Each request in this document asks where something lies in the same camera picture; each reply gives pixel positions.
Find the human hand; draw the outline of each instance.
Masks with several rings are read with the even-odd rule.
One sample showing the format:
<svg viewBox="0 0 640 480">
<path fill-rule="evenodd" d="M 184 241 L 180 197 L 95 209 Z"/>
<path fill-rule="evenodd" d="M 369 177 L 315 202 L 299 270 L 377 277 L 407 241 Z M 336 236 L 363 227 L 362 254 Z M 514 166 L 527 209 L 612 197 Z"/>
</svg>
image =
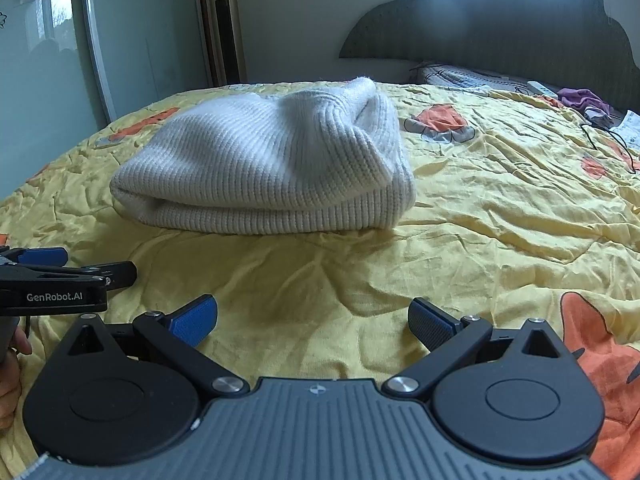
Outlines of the human hand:
<svg viewBox="0 0 640 480">
<path fill-rule="evenodd" d="M 0 430 L 8 430 L 14 423 L 15 409 L 22 393 L 17 354 L 30 355 L 32 352 L 26 334 L 20 327 L 16 328 L 11 348 L 0 364 Z"/>
</svg>

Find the knit hat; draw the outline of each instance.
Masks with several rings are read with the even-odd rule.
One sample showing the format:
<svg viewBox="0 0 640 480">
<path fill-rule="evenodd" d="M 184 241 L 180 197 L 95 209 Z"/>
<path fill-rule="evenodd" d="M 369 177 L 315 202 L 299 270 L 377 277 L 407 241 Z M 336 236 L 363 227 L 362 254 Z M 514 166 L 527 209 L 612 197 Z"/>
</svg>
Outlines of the knit hat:
<svg viewBox="0 0 640 480">
<path fill-rule="evenodd" d="M 222 234 L 391 228 L 415 201 L 396 109 L 373 81 L 214 98 L 113 176 L 137 220 Z"/>
</svg>

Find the logo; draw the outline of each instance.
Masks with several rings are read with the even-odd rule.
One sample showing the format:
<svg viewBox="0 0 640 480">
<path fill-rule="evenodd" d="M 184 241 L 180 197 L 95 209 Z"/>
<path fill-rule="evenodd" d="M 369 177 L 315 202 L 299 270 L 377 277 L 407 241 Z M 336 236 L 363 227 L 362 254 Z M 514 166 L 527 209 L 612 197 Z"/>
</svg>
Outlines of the logo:
<svg viewBox="0 0 640 480">
<path fill-rule="evenodd" d="M 66 292 L 60 294 L 56 292 L 54 294 L 27 294 L 27 301 L 29 303 L 44 303 L 45 301 L 79 301 L 82 300 L 82 292 Z"/>
<path fill-rule="evenodd" d="M 315 396 L 319 397 L 326 392 L 326 388 L 322 384 L 314 384 L 309 391 Z"/>
</svg>

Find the sliding glass door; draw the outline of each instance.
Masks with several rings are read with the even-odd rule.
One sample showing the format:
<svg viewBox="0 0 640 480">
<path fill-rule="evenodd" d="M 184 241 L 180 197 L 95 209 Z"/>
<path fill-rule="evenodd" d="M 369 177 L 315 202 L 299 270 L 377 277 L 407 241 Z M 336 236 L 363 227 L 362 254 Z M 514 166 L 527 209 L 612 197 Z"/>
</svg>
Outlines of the sliding glass door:
<svg viewBox="0 0 640 480">
<path fill-rule="evenodd" d="M 205 88 L 196 0 L 93 0 L 116 117 Z"/>
<path fill-rule="evenodd" d="M 82 0 L 0 0 L 0 200 L 105 125 Z"/>
</svg>

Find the gold tower fan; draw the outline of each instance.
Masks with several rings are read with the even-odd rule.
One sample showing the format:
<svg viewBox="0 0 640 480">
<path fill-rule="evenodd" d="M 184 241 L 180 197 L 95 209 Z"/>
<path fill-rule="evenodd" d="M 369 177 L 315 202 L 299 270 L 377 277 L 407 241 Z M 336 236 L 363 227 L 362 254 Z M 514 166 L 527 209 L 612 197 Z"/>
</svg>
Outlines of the gold tower fan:
<svg viewBox="0 0 640 480">
<path fill-rule="evenodd" d="M 218 85 L 246 83 L 238 0 L 209 0 L 208 14 Z"/>
</svg>

